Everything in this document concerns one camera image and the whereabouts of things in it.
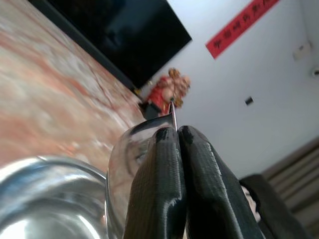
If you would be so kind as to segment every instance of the dark fabric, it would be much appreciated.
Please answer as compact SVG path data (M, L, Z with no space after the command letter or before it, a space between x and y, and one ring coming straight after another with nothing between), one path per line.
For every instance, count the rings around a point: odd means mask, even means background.
M262 239L239 181L207 138L179 129L187 190L189 239Z
M311 238L263 176L252 175L242 179L241 183L258 195L259 213L274 239Z
M263 219L261 219L260 222L258 222L258 226L259 226L260 230L263 232L266 239L275 239L274 236L272 235L271 231L269 230L269 228L267 227L267 225L263 221Z
M182 238L186 189L177 133L155 133L131 187L124 239Z

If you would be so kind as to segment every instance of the wall switch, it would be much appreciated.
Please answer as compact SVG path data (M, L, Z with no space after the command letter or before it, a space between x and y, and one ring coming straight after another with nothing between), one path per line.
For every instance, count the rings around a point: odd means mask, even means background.
M311 50L312 50L312 46L311 46L310 42L303 44L296 51L294 51L294 53L293 53L294 60L298 61L298 60L304 58L305 56L307 56L311 53Z

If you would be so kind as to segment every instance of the flat screen tv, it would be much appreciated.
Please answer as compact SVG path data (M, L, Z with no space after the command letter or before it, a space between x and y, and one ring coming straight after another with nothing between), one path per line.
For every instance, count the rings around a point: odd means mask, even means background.
M165 0L30 0L129 88L190 40Z

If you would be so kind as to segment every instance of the red banner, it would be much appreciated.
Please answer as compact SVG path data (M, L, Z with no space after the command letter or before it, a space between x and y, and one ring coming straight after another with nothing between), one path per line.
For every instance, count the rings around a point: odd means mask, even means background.
M214 59L226 50L241 36L241 34L261 18L278 1L279 0L253 0L240 14L224 27L224 29L206 44L207 49Z

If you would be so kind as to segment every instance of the electrical outlet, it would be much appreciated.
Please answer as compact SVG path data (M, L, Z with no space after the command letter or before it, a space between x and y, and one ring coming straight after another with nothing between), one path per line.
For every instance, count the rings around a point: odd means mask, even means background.
M319 78L319 65L313 67L313 69L311 70L311 75L312 77Z
M312 50L312 46L310 42L305 43L304 45L300 46L296 51L294 51L293 53L294 60L298 61L304 58L305 56L311 53L311 50Z
M248 97L246 100L245 100L245 103L246 103L246 105L248 106L248 105L250 105L250 104L252 104L254 102L254 100L253 100L253 98L250 96L250 97Z

